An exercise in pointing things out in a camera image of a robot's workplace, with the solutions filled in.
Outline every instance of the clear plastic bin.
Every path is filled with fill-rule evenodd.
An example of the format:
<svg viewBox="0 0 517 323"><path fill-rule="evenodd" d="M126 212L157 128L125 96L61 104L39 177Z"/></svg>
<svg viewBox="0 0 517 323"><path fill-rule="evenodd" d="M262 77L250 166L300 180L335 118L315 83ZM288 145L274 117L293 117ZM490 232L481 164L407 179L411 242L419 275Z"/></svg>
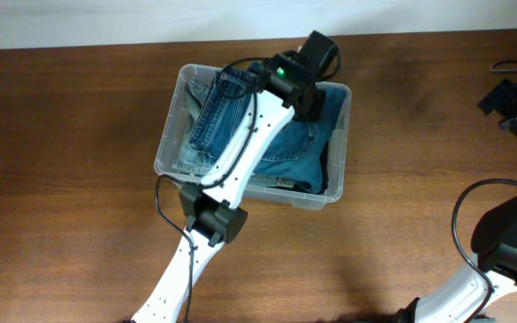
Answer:
<svg viewBox="0 0 517 323"><path fill-rule="evenodd" d="M187 173L174 170L171 165L179 155L180 143L183 137L183 129L188 120L188 112L185 107L185 84L194 76L204 83L211 83L215 71L220 68L189 64L184 65L179 71L179 79L172 97L171 108L162 132L159 151L154 160L154 170L157 174L170 174L175 178L189 182L199 182L200 178ZM348 139L348 120L350 119L350 105L352 93L350 89L338 83L319 83L319 88L338 87L346 91L346 98L338 117L337 127L332 133L329 143L329 187L323 195L314 195L293 192L277 188L262 188L247 185L244 197L257 198L265 201L289 204L310 210L320 210L326 203L338 201L342 196L345 176L346 141Z"/></svg>

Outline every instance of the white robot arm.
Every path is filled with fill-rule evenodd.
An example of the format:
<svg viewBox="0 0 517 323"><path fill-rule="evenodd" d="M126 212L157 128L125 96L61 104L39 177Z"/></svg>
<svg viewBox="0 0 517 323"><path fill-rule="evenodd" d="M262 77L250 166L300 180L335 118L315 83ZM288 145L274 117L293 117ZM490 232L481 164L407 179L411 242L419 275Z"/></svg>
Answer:
<svg viewBox="0 0 517 323"><path fill-rule="evenodd" d="M474 231L470 259L492 282L485 307L517 292L517 197L489 211ZM480 266L478 258L483 257ZM467 264L438 290L400 310L396 323L465 322L486 298L488 284Z"/></svg>
<svg viewBox="0 0 517 323"><path fill-rule="evenodd" d="M215 188L204 189L203 192L215 201L225 201L231 209L236 209L241 203L242 193L249 181L250 175L260 161L260 158L268 148L276 134L294 116L294 109L283 107L283 101L271 92L257 94L258 118L254 133L250 137L247 148L242 152L239 162L223 185ZM218 169L214 169L201 179L204 185L212 184L219 180L232 167L234 160L241 151L242 144L249 134L249 125L252 120L254 102L252 101L245 113L245 117L237 127L232 140L227 144L223 153L217 160ZM193 285L200 277L206 264L223 247L224 242L211 243L197 230L185 233L197 246L195 250L195 263L193 267ZM190 261L189 244L183 237L175 252L171 263L162 275L161 280L153 293L141 309L133 316L136 323L161 323L176 322L180 308L188 296L188 266Z"/></svg>

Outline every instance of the folded jeans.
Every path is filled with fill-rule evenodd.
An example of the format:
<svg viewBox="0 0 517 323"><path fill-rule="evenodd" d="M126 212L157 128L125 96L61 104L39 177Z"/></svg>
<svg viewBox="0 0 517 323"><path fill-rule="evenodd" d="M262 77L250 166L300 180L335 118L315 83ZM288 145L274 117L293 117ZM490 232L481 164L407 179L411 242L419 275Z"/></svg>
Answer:
<svg viewBox="0 0 517 323"><path fill-rule="evenodd" d="M205 88L198 83L189 86L196 100L203 102L200 117L188 139L190 146L209 158L217 159L231 140L242 115L249 105L251 95L238 100L225 98L220 86L229 96L244 93L256 78L250 71L228 69ZM326 99L318 122L288 123L273 139L254 172L294 180L309 193L318 194L322 188L320 155L332 136L346 92L338 88L325 90Z"/></svg>
<svg viewBox="0 0 517 323"><path fill-rule="evenodd" d="M200 116L201 106L206 97L208 87L196 79L192 79L186 89L192 95L186 96L184 106L188 112L185 132L179 150L179 157L171 165L174 170L193 174L195 176L204 176L207 174L216 162L216 158L208 153L197 151L188 143L188 139L193 132L194 125ZM250 177L249 184L263 188L292 188L294 182L290 179L279 178L278 176L269 176L255 174Z"/></svg>

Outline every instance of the wood grain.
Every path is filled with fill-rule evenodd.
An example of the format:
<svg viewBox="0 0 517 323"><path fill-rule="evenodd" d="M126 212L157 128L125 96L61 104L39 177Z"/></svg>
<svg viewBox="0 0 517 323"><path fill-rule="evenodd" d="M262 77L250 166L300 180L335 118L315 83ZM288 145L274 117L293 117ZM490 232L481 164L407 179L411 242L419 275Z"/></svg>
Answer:
<svg viewBox="0 0 517 323"><path fill-rule="evenodd" d="M460 266L450 214L478 179L517 179L517 139L477 102L517 31L338 37L353 93L345 191L322 211L245 200L250 218L195 287L194 322L394 313ZM179 69L302 39L0 51L0 322L119 322L179 237L153 206L153 160ZM482 188L466 241L517 193ZM183 221L176 189L163 211ZM517 293L486 313L517 322Z"/></svg>

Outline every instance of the white wall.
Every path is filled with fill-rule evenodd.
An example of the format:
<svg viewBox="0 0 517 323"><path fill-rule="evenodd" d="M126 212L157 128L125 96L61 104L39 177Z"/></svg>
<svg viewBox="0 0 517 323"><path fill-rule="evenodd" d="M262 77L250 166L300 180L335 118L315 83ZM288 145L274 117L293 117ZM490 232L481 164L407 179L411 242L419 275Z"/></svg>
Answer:
<svg viewBox="0 0 517 323"><path fill-rule="evenodd" d="M517 28L517 0L0 0L0 48Z"/></svg>

